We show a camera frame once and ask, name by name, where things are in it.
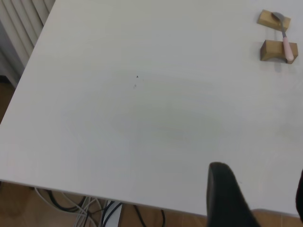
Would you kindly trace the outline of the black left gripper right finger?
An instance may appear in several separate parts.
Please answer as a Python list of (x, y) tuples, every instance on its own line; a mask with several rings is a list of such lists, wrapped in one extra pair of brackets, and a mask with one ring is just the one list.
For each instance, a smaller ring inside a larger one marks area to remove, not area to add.
[(297, 187), (295, 204), (298, 214), (303, 214), (303, 171), (301, 172), (300, 180)]

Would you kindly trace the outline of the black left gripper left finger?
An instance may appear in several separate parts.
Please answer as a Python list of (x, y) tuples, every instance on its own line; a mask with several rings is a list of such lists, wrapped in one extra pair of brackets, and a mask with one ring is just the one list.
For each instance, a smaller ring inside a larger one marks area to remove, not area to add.
[(230, 167), (212, 162), (206, 192), (208, 227), (259, 227)]

